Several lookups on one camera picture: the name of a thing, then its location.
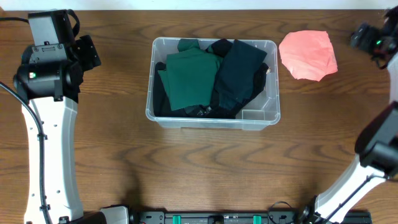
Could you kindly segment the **dark navy garment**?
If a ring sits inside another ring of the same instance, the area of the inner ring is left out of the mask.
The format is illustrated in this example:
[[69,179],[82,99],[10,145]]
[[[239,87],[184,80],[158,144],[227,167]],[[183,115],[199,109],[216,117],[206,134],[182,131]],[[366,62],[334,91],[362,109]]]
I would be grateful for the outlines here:
[[264,90],[268,65],[267,52],[235,40],[218,70],[215,90],[219,106],[233,110],[254,99]]

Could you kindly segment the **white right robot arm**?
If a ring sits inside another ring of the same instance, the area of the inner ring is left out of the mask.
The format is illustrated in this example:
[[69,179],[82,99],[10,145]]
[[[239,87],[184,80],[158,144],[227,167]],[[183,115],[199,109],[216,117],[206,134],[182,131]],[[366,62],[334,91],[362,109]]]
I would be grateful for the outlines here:
[[[76,171],[88,208],[253,212],[273,200],[303,205],[324,191],[355,153],[379,168],[397,154],[365,123],[386,104],[387,78],[368,60],[391,44],[389,29],[357,30],[377,11],[89,12],[103,68],[83,85]],[[282,117],[262,131],[162,129],[144,116],[144,70],[157,34],[272,39],[329,33],[337,74],[320,83],[279,70]]]

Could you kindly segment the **black sparkly knit garment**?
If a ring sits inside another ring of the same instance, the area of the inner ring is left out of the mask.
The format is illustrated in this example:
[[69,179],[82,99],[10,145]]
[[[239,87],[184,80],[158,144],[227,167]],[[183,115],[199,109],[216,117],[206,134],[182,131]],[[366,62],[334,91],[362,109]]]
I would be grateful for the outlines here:
[[221,39],[206,51],[223,61],[216,74],[210,109],[206,118],[234,119],[264,90],[269,66],[267,53],[240,40]]

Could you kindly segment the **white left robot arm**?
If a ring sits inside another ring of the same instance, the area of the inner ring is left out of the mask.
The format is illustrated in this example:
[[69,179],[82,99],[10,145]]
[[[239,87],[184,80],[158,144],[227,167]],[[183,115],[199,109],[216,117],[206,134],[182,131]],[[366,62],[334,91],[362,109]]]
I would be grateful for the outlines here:
[[29,142],[25,223],[128,223],[123,205],[85,213],[75,174],[74,130],[83,75],[101,65],[71,9],[33,12],[34,44],[14,75]]

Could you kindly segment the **dark green garment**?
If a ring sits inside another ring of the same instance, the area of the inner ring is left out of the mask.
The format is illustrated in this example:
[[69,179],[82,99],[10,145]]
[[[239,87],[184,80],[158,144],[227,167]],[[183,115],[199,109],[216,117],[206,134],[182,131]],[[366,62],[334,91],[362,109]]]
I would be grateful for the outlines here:
[[223,58],[201,49],[196,39],[180,39],[177,50],[159,71],[171,110],[209,105]]

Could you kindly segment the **pink garment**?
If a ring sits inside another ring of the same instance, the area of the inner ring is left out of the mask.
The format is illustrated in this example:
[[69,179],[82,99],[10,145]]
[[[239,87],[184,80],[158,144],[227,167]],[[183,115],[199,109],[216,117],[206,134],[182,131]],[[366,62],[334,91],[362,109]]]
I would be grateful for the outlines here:
[[334,49],[326,31],[290,32],[280,43],[279,52],[282,64],[296,80],[319,82],[338,71]]

